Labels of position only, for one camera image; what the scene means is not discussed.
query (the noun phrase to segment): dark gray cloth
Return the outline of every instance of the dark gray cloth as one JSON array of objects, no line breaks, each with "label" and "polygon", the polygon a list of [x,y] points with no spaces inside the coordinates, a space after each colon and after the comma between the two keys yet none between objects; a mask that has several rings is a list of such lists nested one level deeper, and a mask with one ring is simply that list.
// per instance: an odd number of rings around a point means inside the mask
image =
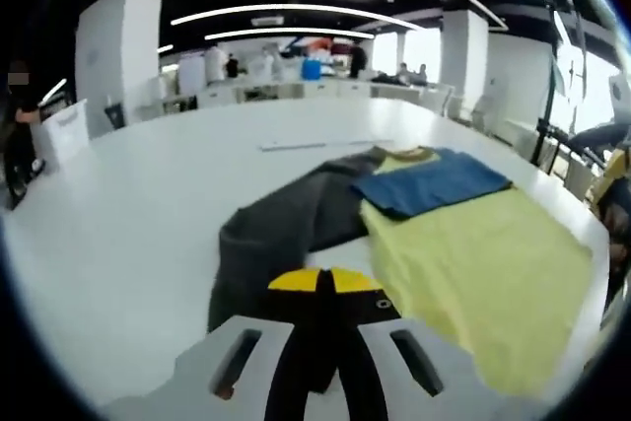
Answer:
[{"label": "dark gray cloth", "polygon": [[208,331],[234,315],[252,315],[275,278],[304,267],[307,255],[367,235],[361,196],[351,184],[374,172],[379,148],[325,162],[238,210],[219,233],[220,263]]}]

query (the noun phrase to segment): white pillar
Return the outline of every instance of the white pillar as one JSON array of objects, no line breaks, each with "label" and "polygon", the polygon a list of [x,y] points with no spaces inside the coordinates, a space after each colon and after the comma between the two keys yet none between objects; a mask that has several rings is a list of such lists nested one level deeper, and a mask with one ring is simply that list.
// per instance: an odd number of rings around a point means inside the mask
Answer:
[{"label": "white pillar", "polygon": [[472,110],[484,92],[488,37],[488,22],[477,14],[444,14],[440,81],[456,88],[465,109]]},{"label": "white pillar", "polygon": [[160,72],[162,0],[98,0],[79,18],[75,48],[77,99],[87,99],[91,137],[107,132],[104,107],[123,103],[128,124],[148,100]]},{"label": "white pillar", "polygon": [[403,51],[405,51],[405,34],[396,34],[396,71],[403,62]]}]

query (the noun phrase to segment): folded shirt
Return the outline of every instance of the folded shirt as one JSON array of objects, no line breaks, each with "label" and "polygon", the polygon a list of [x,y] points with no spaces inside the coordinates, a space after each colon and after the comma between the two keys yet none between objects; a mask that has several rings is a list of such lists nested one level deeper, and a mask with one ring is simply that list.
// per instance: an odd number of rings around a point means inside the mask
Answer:
[{"label": "folded shirt", "polygon": [[507,189],[511,182],[465,153],[438,149],[439,160],[362,177],[353,183],[385,215],[408,219]]}]

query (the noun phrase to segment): white wall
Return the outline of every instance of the white wall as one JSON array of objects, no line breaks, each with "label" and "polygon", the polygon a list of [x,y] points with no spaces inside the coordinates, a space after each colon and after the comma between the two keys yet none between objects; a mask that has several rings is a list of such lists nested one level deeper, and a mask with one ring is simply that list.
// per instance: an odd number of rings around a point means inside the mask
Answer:
[{"label": "white wall", "polygon": [[124,0],[98,0],[79,17],[75,47],[77,100],[111,95],[122,101],[121,45]]},{"label": "white wall", "polygon": [[466,53],[468,50],[467,12],[446,12],[441,41],[440,82],[456,88],[456,96],[464,94]]},{"label": "white wall", "polygon": [[77,99],[87,99],[88,128],[95,138],[111,130],[104,107],[144,105],[149,81],[159,74],[162,0],[98,0],[79,17],[75,48]]},{"label": "white wall", "polygon": [[394,76],[398,71],[397,47],[398,35],[396,33],[376,35],[373,40],[373,54],[369,63],[371,69]]},{"label": "white wall", "polygon": [[125,92],[144,87],[160,72],[162,0],[125,0],[122,36],[122,80]]},{"label": "white wall", "polygon": [[484,94],[488,64],[488,22],[468,12],[468,44],[466,53],[466,78],[462,106],[473,110]]},{"label": "white wall", "polygon": [[396,34],[396,71],[399,70],[401,63],[405,61],[405,34]]},{"label": "white wall", "polygon": [[566,131],[570,131],[575,106],[575,133],[609,122],[613,118],[609,78],[620,74],[620,70],[590,52],[587,60],[587,94],[583,99],[583,52],[577,46],[563,46],[559,49],[558,64],[565,83],[566,97],[555,95],[550,121]]},{"label": "white wall", "polygon": [[403,61],[408,69],[418,72],[421,64],[427,66],[427,80],[438,83],[441,75],[441,44],[440,29],[410,30],[405,33],[405,49]]},{"label": "white wall", "polygon": [[547,100],[551,54],[548,43],[518,36],[489,35],[485,94],[491,90],[492,83],[505,91],[495,131],[501,138],[513,143],[519,133],[517,126],[506,123],[507,119],[532,128],[536,126]]}]

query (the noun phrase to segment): person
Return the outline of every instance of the person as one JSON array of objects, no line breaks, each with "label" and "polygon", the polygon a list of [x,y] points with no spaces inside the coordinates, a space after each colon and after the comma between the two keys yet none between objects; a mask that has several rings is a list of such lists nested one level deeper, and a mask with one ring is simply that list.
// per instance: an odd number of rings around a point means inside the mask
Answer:
[{"label": "person", "polygon": [[628,185],[626,179],[619,179],[594,209],[594,213],[609,232],[609,281],[605,301],[607,307],[624,285],[631,269]]},{"label": "person", "polygon": [[272,78],[275,81],[282,81],[285,73],[285,67],[283,65],[283,58],[280,55],[280,49],[277,43],[271,43],[267,47],[267,53],[271,59],[271,71]]},{"label": "person", "polygon": [[410,72],[407,69],[406,63],[401,63],[398,67],[396,77],[403,84],[410,84]]},{"label": "person", "polygon": [[35,156],[31,124],[40,121],[37,100],[29,88],[26,63],[11,65],[7,82],[5,116],[2,124],[4,173],[11,196],[11,208],[24,199],[27,185],[44,169],[45,162]]},{"label": "person", "polygon": [[417,80],[419,83],[427,84],[427,64],[421,64],[421,69],[418,72]]},{"label": "person", "polygon": [[226,79],[224,67],[227,62],[228,57],[226,56],[226,53],[219,48],[217,43],[213,43],[210,49],[204,53],[207,84]]},{"label": "person", "polygon": [[351,47],[351,73],[349,78],[357,79],[359,77],[359,72],[364,71],[366,66],[368,65],[368,55],[364,48],[362,48],[358,43],[355,43]]},{"label": "person", "polygon": [[226,63],[226,73],[229,78],[236,78],[239,76],[239,61],[235,59],[233,53],[228,55],[228,62]]}]

